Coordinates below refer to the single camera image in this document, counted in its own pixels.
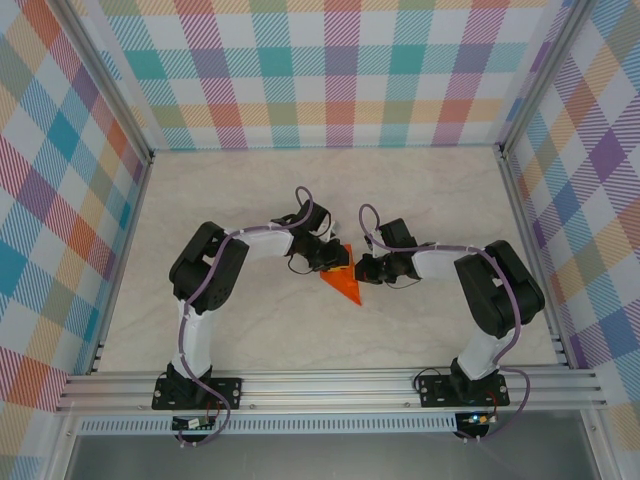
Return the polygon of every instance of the plaid wallpaper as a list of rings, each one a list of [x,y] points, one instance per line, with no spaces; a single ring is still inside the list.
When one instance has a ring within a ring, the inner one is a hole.
[[[44,0],[0,2],[0,478],[35,476],[143,164]]]
[[[600,0],[512,157],[564,326],[640,469],[640,1]]]
[[[544,42],[542,42],[542,46],[540,47],[540,50],[538,50],[538,54],[536,55],[535,60],[531,64],[531,67],[527,72],[527,76],[524,82],[522,83],[522,85],[520,86],[520,90],[518,91],[518,96],[516,97],[515,101],[511,106],[511,109],[509,110],[507,119],[502,125],[502,128],[500,129],[500,133],[498,134],[498,139],[496,143],[504,143],[504,140],[507,134],[509,133],[509,129],[513,124],[513,119],[516,117],[516,115],[520,111],[520,107],[522,106],[522,103],[529,95],[529,92],[531,91],[531,87],[533,86],[533,82],[538,77],[538,72],[540,71],[540,67],[542,67],[543,62],[546,60],[547,55],[551,50],[551,46],[554,44],[554,42],[558,38],[558,35],[560,34],[562,27],[564,26],[564,23],[566,22],[569,16],[569,13],[571,12],[571,7],[573,6],[574,3],[575,3],[575,0],[562,1],[562,6],[560,7],[560,10],[558,10],[558,13],[554,18],[553,23],[551,24],[551,28],[549,28],[549,31],[547,32],[547,35],[544,37]]]
[[[96,16],[97,1],[74,4],[171,149],[493,144],[562,3],[99,0]]]

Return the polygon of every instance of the wire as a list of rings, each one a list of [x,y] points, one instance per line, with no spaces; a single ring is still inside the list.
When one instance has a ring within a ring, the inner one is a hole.
[[[424,370],[420,370],[415,377],[413,377],[413,389],[416,391],[416,393],[420,393],[420,390],[418,390],[418,387],[416,386],[416,382],[418,381],[418,378],[420,378],[420,375],[422,375],[424,372],[426,372],[427,370],[433,370],[434,372],[436,372],[438,375],[442,375],[438,370],[436,370],[433,367],[427,367]]]
[[[409,285],[403,285],[402,287],[392,287],[391,284],[389,282],[384,282],[385,285],[393,290],[403,290],[405,288],[409,288],[409,287],[413,287],[414,285],[417,285],[418,283],[420,283],[422,281],[422,279],[420,280],[416,280],[415,282],[410,283]]]
[[[496,420],[497,420],[498,419],[498,399],[496,398],[496,396],[491,390],[487,390],[485,393],[489,395],[493,400],[493,416],[496,417]]]
[[[218,405],[218,411],[216,412],[216,416],[213,417],[213,421],[215,422],[218,417],[220,416],[220,402],[216,402],[216,404]]]
[[[309,270],[308,272],[299,272],[297,270],[294,270],[293,267],[291,266],[291,262],[293,261],[293,255],[291,255],[289,257],[289,261],[287,262],[287,267],[289,267],[289,270],[291,270],[293,273],[295,273],[296,275],[309,275],[310,273],[313,273],[313,268],[311,270]]]
[[[209,268],[209,271],[207,272],[207,275],[205,276],[204,280],[202,281],[200,286],[196,289],[196,291],[193,292],[193,294],[184,302],[184,309],[183,309],[183,312],[182,312],[182,320],[180,321],[180,329],[178,331],[178,353],[180,355],[180,363],[182,364],[185,372],[187,372],[187,375],[189,375],[189,378],[191,378],[191,380],[193,380],[193,382],[196,385],[198,385],[200,388],[202,388],[206,392],[210,393],[211,395],[216,397],[220,402],[222,402],[222,404],[224,405],[225,410],[227,411],[227,416],[225,417],[224,422],[222,422],[222,425],[220,425],[220,427],[218,427],[218,429],[215,432],[211,433],[210,435],[207,435],[207,437],[204,440],[201,440],[200,442],[187,442],[184,439],[184,437],[182,436],[182,431],[179,431],[178,432],[178,440],[180,441],[180,445],[182,447],[189,446],[189,447],[194,447],[195,448],[195,447],[197,447],[199,445],[206,445],[207,443],[209,443],[209,442],[213,441],[215,438],[217,438],[218,435],[220,435],[220,433],[225,428],[227,428],[227,425],[229,424],[229,420],[231,419],[231,405],[229,405],[229,402],[227,401],[227,399],[224,398],[220,393],[216,392],[209,385],[204,383],[202,380],[200,380],[195,375],[195,373],[193,373],[193,370],[191,370],[191,367],[189,366],[189,363],[187,362],[187,359],[185,358],[184,337],[185,337],[185,332],[186,332],[186,328],[187,328],[187,321],[189,319],[189,307],[193,304],[193,302],[196,301],[196,299],[200,295],[202,295],[202,292],[204,292],[204,290],[209,285],[209,282],[213,278],[213,274],[216,272],[216,269],[218,268],[218,264],[220,263],[220,259],[222,258],[222,252],[224,252],[225,247],[229,244],[229,242],[234,237],[237,237],[238,235],[240,235],[242,233],[250,233],[250,232],[291,230],[292,228],[296,228],[296,227],[299,227],[300,225],[303,225],[309,219],[309,217],[311,216],[311,212],[313,210],[313,196],[311,195],[311,192],[309,191],[309,189],[307,187],[299,186],[295,190],[295,195],[296,195],[296,199],[298,200],[298,203],[301,202],[301,200],[300,200],[300,191],[301,190],[304,191],[307,194],[307,197],[309,197],[309,208],[307,209],[307,212],[305,213],[304,217],[302,217],[297,222],[294,222],[294,223],[291,223],[291,224],[288,224],[288,225],[274,225],[274,224],[261,225],[261,226],[256,226],[256,227],[248,227],[248,228],[245,228],[243,230],[237,230],[235,232],[232,232],[232,233],[228,234],[226,237],[224,237],[224,239],[220,243],[220,247],[218,248],[218,252],[216,254],[216,257],[214,258],[213,263],[211,264],[211,267]]]
[[[438,244],[434,244],[434,245],[420,245],[418,247],[409,247],[409,248],[389,247],[388,245],[385,245],[384,243],[381,243],[381,242],[377,241],[373,237],[373,235],[371,235],[371,232],[365,226],[364,219],[363,219],[363,214],[364,214],[365,209],[370,210],[373,213],[373,215],[375,216],[375,218],[376,218],[375,230],[377,230],[380,227],[380,214],[373,207],[373,205],[371,205],[369,203],[362,204],[360,206],[360,210],[358,211],[358,221],[360,222],[360,228],[362,228],[362,231],[364,232],[365,236],[369,239],[369,241],[373,245],[376,245],[376,246],[378,246],[380,248],[383,248],[385,250],[388,250],[390,252],[398,252],[398,253],[424,252],[424,251],[433,251],[433,250],[444,250],[444,251],[450,251],[450,252],[451,251],[453,251],[453,252],[466,251],[466,252],[475,253],[477,255],[480,255],[482,258],[484,258],[489,263],[489,265],[491,265],[493,270],[496,272],[496,275],[498,275],[498,278],[502,282],[504,290],[507,293],[507,297],[509,297],[509,302],[511,303],[511,308],[513,310],[513,316],[514,316],[514,319],[515,319],[515,322],[514,322],[515,323],[515,327],[514,327],[515,331],[514,331],[514,334],[513,334],[513,338],[493,358],[493,363],[497,365],[498,362],[500,361],[500,359],[502,357],[504,357],[507,354],[507,352],[509,350],[511,350],[516,345],[516,343],[518,343],[518,339],[520,338],[520,332],[522,330],[522,318],[520,316],[520,308],[518,307],[518,301],[516,299],[515,292],[513,291],[513,288],[511,287],[511,285],[509,284],[509,280],[507,279],[507,276],[504,274],[504,272],[502,271],[502,269],[498,265],[498,262],[496,261],[496,259],[493,258],[491,255],[489,255],[487,252],[485,252],[483,249],[477,248],[477,247],[473,247],[473,246],[438,245]],[[517,368],[510,368],[510,367],[500,367],[500,368],[505,372],[518,373],[518,374],[520,374],[520,375],[522,375],[524,377],[524,380],[525,380],[525,383],[526,383],[526,388],[525,388],[525,392],[524,392],[524,398],[522,399],[522,403],[520,404],[520,406],[516,410],[515,414],[509,419],[507,424],[505,424],[502,428],[500,428],[498,430],[495,430],[495,431],[485,435],[484,438],[492,437],[492,436],[496,435],[497,433],[505,430],[508,426],[512,425],[514,420],[516,420],[518,418],[518,416],[522,413],[522,410],[524,410],[524,407],[526,406],[527,401],[529,400],[529,394],[531,393],[531,380],[529,379],[529,376],[524,371],[522,371],[520,369],[517,369]]]
[[[327,225],[327,228],[325,228],[324,232],[322,233],[317,233],[315,235],[313,233],[310,233],[312,237],[316,237],[316,238],[324,237],[327,234],[327,232],[331,230],[331,212],[327,212],[327,216],[329,217],[329,225]]]

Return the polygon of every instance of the vented metal strip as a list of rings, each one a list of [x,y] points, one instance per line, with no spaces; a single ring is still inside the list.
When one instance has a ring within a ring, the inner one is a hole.
[[[243,434],[424,433],[454,432],[453,413],[359,415],[251,415],[231,418],[223,431]],[[89,416],[78,435],[174,435],[167,416]]]

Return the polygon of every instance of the orange triangular object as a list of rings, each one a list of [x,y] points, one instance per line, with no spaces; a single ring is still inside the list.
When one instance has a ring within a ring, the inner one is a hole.
[[[362,306],[360,301],[360,287],[355,277],[355,266],[353,264],[353,253],[351,245],[344,246],[349,252],[349,266],[332,272],[320,272],[320,278],[342,293],[352,302]]]

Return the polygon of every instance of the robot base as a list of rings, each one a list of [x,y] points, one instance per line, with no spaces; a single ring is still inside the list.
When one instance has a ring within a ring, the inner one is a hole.
[[[509,392],[502,375],[483,379],[483,390],[462,401],[451,383],[450,375],[420,375],[416,382],[420,392],[420,405],[433,407],[505,407],[509,405]]]
[[[240,408],[240,398],[242,396],[241,378],[211,378],[211,370],[205,373],[200,380],[211,389],[222,395],[231,410]],[[195,382],[185,378],[168,365],[165,376],[160,376],[156,380],[156,386],[151,402],[152,410],[217,410],[219,400],[205,390],[201,389]]]

